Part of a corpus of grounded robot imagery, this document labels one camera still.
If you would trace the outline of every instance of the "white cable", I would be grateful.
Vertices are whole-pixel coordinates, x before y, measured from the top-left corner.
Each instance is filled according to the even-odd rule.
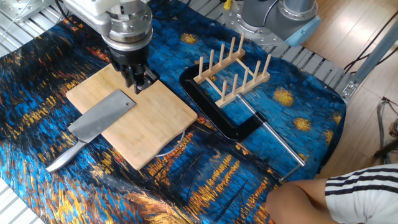
[[[15,19],[8,25],[6,31],[4,31],[4,32],[1,34],[0,43],[1,43],[2,39],[5,38],[5,35],[7,34],[7,31],[10,29],[11,25],[13,25],[13,23],[15,23],[15,21],[16,21],[16,20],[19,18],[19,16],[25,11],[26,7],[29,5],[29,3],[30,3],[31,1],[32,1],[32,0],[29,0],[29,1],[26,3],[24,9],[23,9],[23,10],[18,14],[18,16],[15,17]]]
[[[186,131],[186,130],[184,130],[184,131],[182,132],[182,134],[181,134],[180,142],[179,142],[176,146],[174,146],[174,148],[173,148],[172,150],[170,150],[169,152],[163,153],[163,154],[158,154],[158,155],[156,155],[155,157],[167,156],[167,155],[169,155],[170,153],[174,152],[178,147],[180,147],[180,146],[181,146],[181,143],[182,143],[182,140],[183,140],[184,137],[185,137],[185,131]]]

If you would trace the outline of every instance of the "striped sleeve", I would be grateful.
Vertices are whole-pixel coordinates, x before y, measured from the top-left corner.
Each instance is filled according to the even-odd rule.
[[[398,220],[398,164],[332,177],[326,182],[325,197],[336,222],[395,223]]]

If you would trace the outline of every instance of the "bamboo cutting board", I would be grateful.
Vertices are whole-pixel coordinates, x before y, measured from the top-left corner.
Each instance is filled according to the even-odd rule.
[[[161,81],[136,95],[133,88],[126,87],[124,78],[112,65],[71,89],[67,98],[83,114],[117,89],[136,105],[102,135],[136,170],[197,118],[197,114]]]

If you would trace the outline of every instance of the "blue patterned cloth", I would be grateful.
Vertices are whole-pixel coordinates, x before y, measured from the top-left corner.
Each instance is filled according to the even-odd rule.
[[[201,56],[208,61],[211,49],[218,55],[222,43],[228,49],[238,34],[178,1],[162,6],[157,15],[163,14],[176,18],[154,19],[149,65],[198,112],[178,83],[180,74]],[[105,47],[64,21],[0,59],[0,177],[16,194],[46,223],[272,223],[267,194],[296,161],[265,129],[243,142],[228,141],[199,112],[181,146],[140,171],[102,136],[57,173],[44,170],[76,143],[67,126],[80,113],[65,94],[108,64]],[[244,49],[243,62],[251,70],[258,60],[263,66],[263,50],[250,41]],[[346,105],[320,80],[284,60],[272,58],[268,72],[271,78],[244,97],[307,160],[290,179],[312,179],[338,143]],[[212,79],[232,86],[235,73],[241,83],[244,70],[236,63]],[[218,100],[208,84],[201,86]],[[251,115],[238,101],[223,111],[237,124]]]

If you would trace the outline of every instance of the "cleaver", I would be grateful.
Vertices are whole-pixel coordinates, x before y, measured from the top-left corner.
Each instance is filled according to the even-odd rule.
[[[116,90],[80,116],[68,130],[78,142],[56,158],[45,170],[53,173],[71,161],[85,145],[111,126],[136,103],[121,90]]]

